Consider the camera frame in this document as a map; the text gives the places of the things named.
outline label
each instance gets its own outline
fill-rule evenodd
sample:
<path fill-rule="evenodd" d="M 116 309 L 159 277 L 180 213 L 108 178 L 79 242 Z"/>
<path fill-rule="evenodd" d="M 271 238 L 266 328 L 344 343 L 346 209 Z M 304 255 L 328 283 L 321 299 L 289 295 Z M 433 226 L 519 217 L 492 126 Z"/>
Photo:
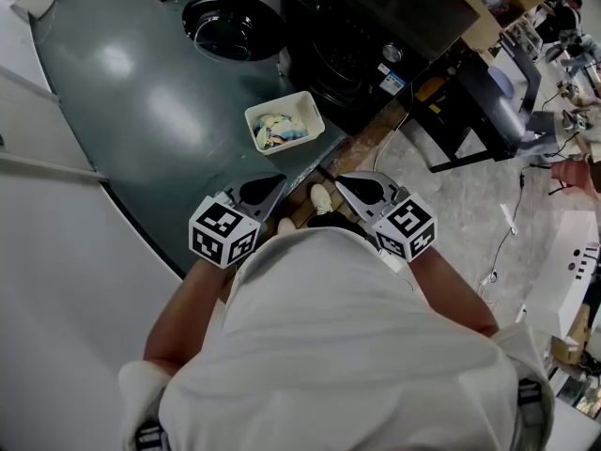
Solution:
<path fill-rule="evenodd" d="M 379 87 L 391 95 L 396 95 L 405 86 L 405 82 L 394 72 L 390 72 Z"/>
<path fill-rule="evenodd" d="M 388 75 L 391 72 L 391 70 L 388 67 L 386 67 L 384 64 L 379 64 L 378 70 L 381 71 L 384 75 Z"/>

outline shoe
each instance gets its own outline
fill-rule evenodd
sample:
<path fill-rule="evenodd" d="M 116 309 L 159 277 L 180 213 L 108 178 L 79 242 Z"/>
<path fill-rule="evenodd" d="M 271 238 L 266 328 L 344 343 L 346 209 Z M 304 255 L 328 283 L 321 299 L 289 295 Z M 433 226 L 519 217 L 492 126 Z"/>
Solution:
<path fill-rule="evenodd" d="M 321 184 L 314 184 L 311 187 L 311 202 L 313 203 L 313 207 L 316 208 L 317 215 L 333 211 L 330 194 L 328 194 L 326 188 Z"/>
<path fill-rule="evenodd" d="M 285 217 L 278 223 L 278 236 L 285 236 L 297 230 L 291 219 Z"/>

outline cardboard box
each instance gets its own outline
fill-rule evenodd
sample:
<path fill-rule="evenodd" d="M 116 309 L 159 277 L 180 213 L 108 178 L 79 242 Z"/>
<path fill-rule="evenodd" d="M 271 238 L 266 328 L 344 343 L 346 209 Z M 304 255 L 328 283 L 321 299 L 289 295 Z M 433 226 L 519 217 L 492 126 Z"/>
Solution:
<path fill-rule="evenodd" d="M 487 51 L 497 44 L 503 26 L 488 11 L 488 8 L 480 0 L 465 0 L 480 15 L 480 18 L 463 34 L 462 39 L 470 48 L 478 53 Z M 515 22 L 527 11 L 542 4 L 545 0 L 509 0 L 513 13 L 504 27 Z"/>
<path fill-rule="evenodd" d="M 551 353 L 555 359 L 566 365 L 574 365 L 579 361 L 580 355 L 584 351 L 584 345 L 591 337 L 591 329 L 589 329 L 590 313 L 589 305 L 583 304 L 578 310 L 570 332 L 564 341 L 553 337 Z"/>

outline sticker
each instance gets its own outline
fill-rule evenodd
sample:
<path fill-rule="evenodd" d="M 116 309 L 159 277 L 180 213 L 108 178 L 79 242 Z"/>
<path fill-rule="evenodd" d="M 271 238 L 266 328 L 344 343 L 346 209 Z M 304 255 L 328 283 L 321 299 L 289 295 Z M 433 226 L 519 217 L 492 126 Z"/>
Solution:
<path fill-rule="evenodd" d="M 388 67 L 386 67 L 384 64 L 379 64 L 378 70 L 381 71 L 384 75 L 388 75 L 391 72 L 391 70 Z"/>
<path fill-rule="evenodd" d="M 383 82 L 379 85 L 382 90 L 386 90 L 391 95 L 396 95 L 405 86 L 405 82 L 394 72 L 390 72 Z"/>

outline black machine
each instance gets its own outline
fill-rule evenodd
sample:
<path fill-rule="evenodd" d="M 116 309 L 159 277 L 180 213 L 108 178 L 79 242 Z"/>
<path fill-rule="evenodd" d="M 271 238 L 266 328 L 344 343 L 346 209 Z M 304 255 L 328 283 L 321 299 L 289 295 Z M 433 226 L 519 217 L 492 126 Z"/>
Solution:
<path fill-rule="evenodd" d="M 194 0 L 183 21 L 216 59 L 259 60 L 286 46 L 292 84 L 351 134 L 478 18 L 463 0 L 281 0 L 281 8 L 280 18 L 259 0 Z"/>

